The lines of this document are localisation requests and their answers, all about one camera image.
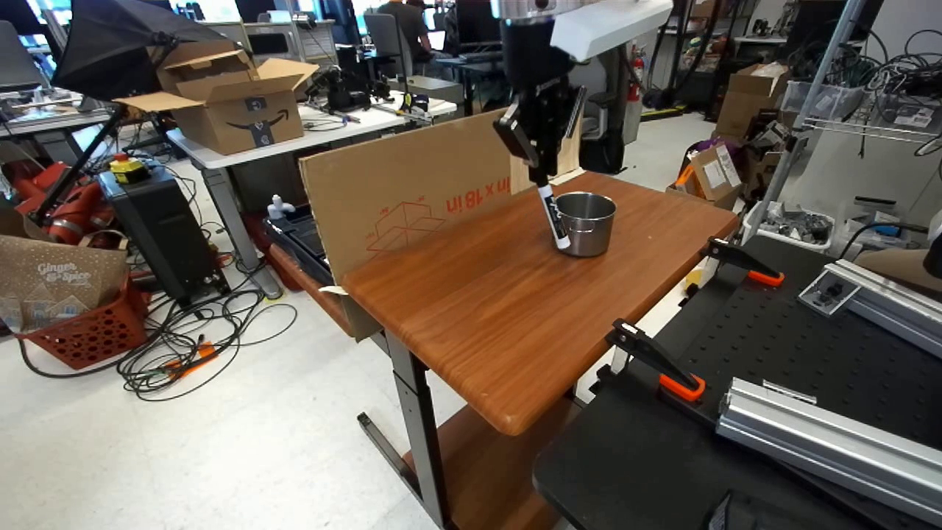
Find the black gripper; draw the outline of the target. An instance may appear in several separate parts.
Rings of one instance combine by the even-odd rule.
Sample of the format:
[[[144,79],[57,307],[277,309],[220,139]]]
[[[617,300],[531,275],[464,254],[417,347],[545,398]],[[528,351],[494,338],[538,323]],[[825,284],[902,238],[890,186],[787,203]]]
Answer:
[[[582,114],[585,92],[566,76],[520,89],[492,122],[504,148],[519,157],[537,189],[554,189],[557,157]]]

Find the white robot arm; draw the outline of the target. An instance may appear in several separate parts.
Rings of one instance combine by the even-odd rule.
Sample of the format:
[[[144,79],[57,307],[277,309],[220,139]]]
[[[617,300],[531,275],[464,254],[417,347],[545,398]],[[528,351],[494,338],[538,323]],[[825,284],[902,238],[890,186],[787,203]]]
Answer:
[[[538,192],[559,173],[559,144],[588,92],[572,70],[660,29],[672,8],[673,0],[497,0],[513,102],[494,129]]]

